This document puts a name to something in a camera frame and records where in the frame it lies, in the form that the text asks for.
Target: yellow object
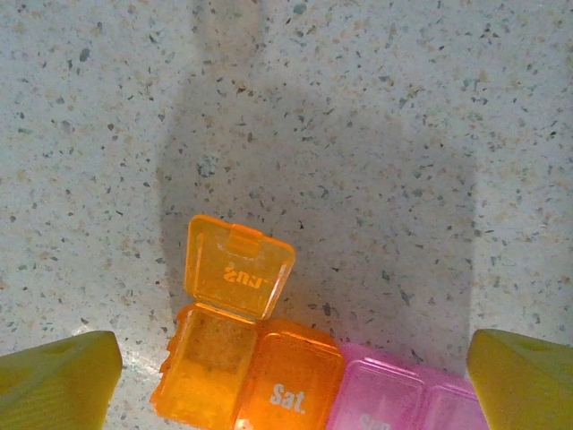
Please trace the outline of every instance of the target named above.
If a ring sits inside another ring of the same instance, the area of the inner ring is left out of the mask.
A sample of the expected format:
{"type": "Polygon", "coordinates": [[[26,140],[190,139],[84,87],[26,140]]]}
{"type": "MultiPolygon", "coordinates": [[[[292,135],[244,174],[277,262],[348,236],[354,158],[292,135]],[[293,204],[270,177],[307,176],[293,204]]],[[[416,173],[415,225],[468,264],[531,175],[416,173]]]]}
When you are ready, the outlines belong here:
{"type": "Polygon", "coordinates": [[[269,318],[295,263],[292,246],[260,231],[197,215],[189,223],[185,291],[248,319],[269,318]]]}
{"type": "Polygon", "coordinates": [[[178,327],[151,403],[162,417],[229,430],[258,337],[295,262],[290,245],[204,215],[189,223],[178,327]]]}
{"type": "Polygon", "coordinates": [[[478,330],[467,369],[491,430],[573,429],[573,348],[478,330]]]}
{"type": "Polygon", "coordinates": [[[0,357],[0,429],[100,429],[121,371],[111,331],[0,357]]]}
{"type": "Polygon", "coordinates": [[[326,333],[289,321],[263,324],[235,430],[322,430],[344,358],[326,333]]]}

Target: pill box lid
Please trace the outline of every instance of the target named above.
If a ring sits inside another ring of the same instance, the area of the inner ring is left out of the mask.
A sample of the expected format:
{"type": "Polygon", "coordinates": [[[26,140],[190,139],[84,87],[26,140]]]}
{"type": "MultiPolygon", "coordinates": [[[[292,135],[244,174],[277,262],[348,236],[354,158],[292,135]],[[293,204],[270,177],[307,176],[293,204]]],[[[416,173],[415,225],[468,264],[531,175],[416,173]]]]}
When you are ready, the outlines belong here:
{"type": "Polygon", "coordinates": [[[270,316],[295,250],[260,231],[207,215],[189,223],[184,288],[197,301],[251,320],[270,316]]]}

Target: granite countertop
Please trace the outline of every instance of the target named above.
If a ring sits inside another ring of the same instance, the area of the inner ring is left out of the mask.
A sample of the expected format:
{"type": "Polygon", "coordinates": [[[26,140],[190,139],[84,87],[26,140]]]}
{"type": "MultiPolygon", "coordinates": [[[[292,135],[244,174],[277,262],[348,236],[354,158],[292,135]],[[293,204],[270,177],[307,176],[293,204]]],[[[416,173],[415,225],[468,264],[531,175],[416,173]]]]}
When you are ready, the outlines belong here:
{"type": "Polygon", "coordinates": [[[179,428],[149,397],[200,212],[292,244],[274,315],[337,340],[572,344],[572,8],[4,2],[0,354],[112,330],[107,428],[179,428]]]}

